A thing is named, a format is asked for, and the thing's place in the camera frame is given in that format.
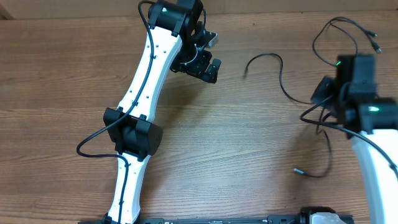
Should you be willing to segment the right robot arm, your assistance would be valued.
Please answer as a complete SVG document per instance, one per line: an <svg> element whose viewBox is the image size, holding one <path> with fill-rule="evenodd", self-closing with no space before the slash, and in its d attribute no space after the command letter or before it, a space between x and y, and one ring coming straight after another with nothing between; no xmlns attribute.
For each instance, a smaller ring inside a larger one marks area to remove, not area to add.
<svg viewBox="0 0 398 224"><path fill-rule="evenodd" d="M346 133L363 175L371 223L397 223L397 102L380 97L373 55L340 55L336 76L324 77L311 100Z"/></svg>

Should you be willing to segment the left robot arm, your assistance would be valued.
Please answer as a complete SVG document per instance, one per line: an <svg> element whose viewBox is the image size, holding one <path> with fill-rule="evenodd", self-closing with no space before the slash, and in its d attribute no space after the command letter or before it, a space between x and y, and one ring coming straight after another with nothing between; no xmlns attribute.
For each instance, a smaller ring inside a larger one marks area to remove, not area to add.
<svg viewBox="0 0 398 224"><path fill-rule="evenodd" d="M103 120L115 144L118 176L111 208L102 223L137 223L147 163L159 148L163 130L154 124L161 89L169 72L216 83L221 60L209 49L218 35L206 30L200 0L150 2L143 16L146 46L132 83L117 108Z"/></svg>

